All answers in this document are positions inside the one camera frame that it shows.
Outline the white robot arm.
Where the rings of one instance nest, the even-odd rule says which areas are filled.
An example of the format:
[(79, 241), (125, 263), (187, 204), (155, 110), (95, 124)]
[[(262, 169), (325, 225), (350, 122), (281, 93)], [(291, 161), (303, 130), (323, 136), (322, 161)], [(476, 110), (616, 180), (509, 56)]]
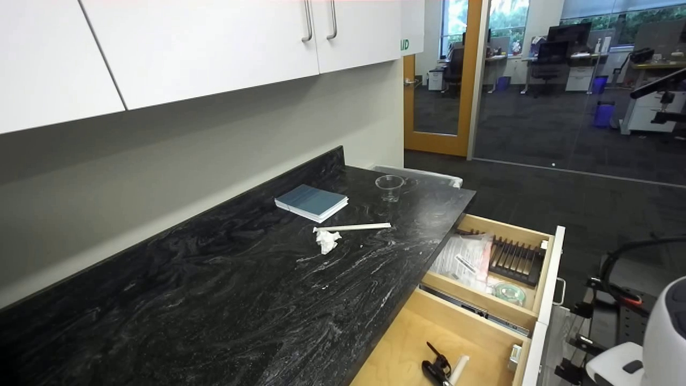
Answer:
[(611, 269), (623, 252), (675, 239), (627, 241), (605, 257), (598, 286), (620, 307), (643, 314), (648, 325), (643, 342), (613, 344), (586, 364), (586, 372), (596, 386), (686, 386), (686, 276), (668, 281), (651, 309), (645, 309), (636, 294), (611, 283)]

